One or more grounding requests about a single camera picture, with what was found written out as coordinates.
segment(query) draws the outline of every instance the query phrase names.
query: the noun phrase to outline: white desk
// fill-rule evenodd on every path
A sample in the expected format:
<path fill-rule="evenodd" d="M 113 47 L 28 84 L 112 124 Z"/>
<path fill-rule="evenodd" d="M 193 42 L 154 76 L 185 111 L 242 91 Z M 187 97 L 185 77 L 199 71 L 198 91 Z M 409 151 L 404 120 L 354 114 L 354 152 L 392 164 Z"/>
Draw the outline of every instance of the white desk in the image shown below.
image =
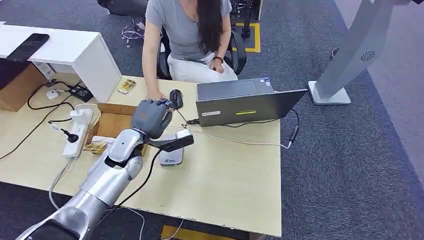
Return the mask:
<path fill-rule="evenodd" d="M 50 39 L 28 61 L 48 63 L 54 70 L 70 66 L 68 73 L 76 73 L 99 102 L 109 99 L 122 76 L 99 32 L 0 24 L 0 58 L 33 33 Z"/>

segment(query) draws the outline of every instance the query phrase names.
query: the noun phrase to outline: desk surface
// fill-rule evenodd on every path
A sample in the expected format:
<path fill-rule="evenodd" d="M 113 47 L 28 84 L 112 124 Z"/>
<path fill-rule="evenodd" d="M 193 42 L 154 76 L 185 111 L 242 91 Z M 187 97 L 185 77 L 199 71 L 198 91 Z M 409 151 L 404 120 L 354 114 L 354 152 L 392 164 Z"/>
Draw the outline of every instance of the desk surface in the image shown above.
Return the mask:
<path fill-rule="evenodd" d="M 108 103 L 136 106 L 144 98 L 144 79 L 125 76 L 122 80 L 125 78 L 137 81 L 136 87 L 127 95 L 115 91 Z M 165 94 L 180 89 L 184 95 L 181 113 L 187 119 L 197 118 L 194 83 L 161 80 L 159 86 Z M 51 104 L 44 92 L 45 89 L 34 97 L 34 105 Z M 71 103 L 77 104 L 78 100 L 71 99 Z M 16 146 L 47 112 L 33 111 L 27 106 L 17 113 L 0 111 L 0 155 Z M 68 107 L 62 106 L 48 119 L 63 119 L 68 112 Z M 179 131 L 182 122 L 175 114 L 166 131 Z M 280 142 L 278 121 L 241 128 L 193 126 L 192 130 L 248 142 Z M 193 136 L 194 144 L 184 149 L 182 164 L 163 167 L 156 163 L 149 182 L 125 205 L 251 233 L 281 236 L 280 148 L 228 142 L 198 132 Z M 0 161 L 0 181 L 48 190 L 54 176 L 66 164 L 62 156 L 64 143 L 64 137 L 44 123 L 15 153 Z M 120 200 L 143 182 L 155 152 L 153 148 L 148 149 L 145 167 Z M 73 195 L 96 159 L 97 156 L 83 152 L 58 183 L 55 192 Z"/>
<path fill-rule="evenodd" d="M 92 31 L 0 24 L 0 58 L 6 58 L 33 33 L 48 34 L 50 39 L 29 58 L 29 61 L 67 65 L 73 63 L 101 36 L 99 32 Z"/>

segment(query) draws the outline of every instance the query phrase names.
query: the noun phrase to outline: white pants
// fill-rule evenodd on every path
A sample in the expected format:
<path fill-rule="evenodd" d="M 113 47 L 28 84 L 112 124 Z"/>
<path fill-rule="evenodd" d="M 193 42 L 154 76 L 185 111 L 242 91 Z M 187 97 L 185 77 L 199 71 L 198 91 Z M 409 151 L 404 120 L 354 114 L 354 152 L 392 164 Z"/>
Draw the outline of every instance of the white pants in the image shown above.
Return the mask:
<path fill-rule="evenodd" d="M 178 60 L 169 55 L 169 72 L 173 80 L 198 84 L 238 80 L 233 69 L 225 61 L 222 64 L 223 73 L 210 69 L 209 65 L 214 57 L 215 53 L 211 53 L 200 59 L 200 61 L 207 63 L 205 65 L 194 61 Z"/>

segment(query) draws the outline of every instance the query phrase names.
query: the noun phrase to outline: long dark hair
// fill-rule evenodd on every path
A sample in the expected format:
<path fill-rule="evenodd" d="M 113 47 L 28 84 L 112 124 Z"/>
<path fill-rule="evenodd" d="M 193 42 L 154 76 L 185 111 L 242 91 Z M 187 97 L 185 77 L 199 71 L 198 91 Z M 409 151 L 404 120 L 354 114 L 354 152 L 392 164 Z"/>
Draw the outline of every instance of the long dark hair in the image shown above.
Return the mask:
<path fill-rule="evenodd" d="M 205 53 L 216 52 L 221 45 L 220 38 L 223 33 L 221 4 L 222 0 L 197 0 L 200 49 Z"/>

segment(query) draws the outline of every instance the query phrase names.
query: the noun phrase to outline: black smartphone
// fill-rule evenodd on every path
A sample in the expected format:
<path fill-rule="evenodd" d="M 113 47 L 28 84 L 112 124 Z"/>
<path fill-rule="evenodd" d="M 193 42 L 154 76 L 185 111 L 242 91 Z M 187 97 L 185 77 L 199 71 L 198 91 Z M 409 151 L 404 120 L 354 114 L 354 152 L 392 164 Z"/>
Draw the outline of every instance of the black smartphone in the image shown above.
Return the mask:
<path fill-rule="evenodd" d="M 26 61 L 35 54 L 49 38 L 50 36 L 48 34 L 33 33 L 7 56 L 6 59 L 12 61 Z"/>

